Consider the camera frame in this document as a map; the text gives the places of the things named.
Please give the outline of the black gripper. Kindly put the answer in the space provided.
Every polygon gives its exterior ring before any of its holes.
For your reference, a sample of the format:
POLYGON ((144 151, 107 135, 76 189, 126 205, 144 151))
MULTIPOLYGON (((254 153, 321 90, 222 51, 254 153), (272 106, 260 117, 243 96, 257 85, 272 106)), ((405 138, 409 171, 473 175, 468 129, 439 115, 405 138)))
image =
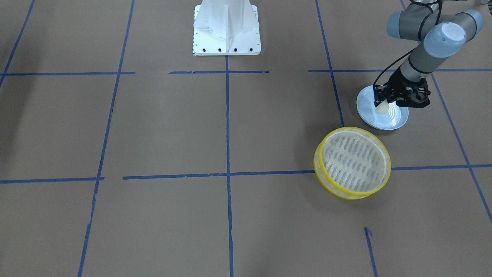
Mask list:
POLYGON ((416 86, 417 82, 407 79, 397 69, 384 85, 374 85, 374 106, 379 107, 383 102, 390 105, 396 98, 409 98, 416 86))

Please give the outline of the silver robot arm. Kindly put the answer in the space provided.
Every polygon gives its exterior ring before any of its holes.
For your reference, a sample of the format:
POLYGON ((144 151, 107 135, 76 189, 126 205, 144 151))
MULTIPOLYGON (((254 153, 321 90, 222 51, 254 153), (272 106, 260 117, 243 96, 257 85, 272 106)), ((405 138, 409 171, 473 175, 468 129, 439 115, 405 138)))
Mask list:
POLYGON ((484 17, 477 10, 443 15, 442 6, 442 0, 412 0, 406 10, 390 16, 388 35, 419 44, 402 57, 402 64, 385 84, 373 84, 375 107, 383 102, 427 107, 431 94, 427 77, 482 30, 484 17))

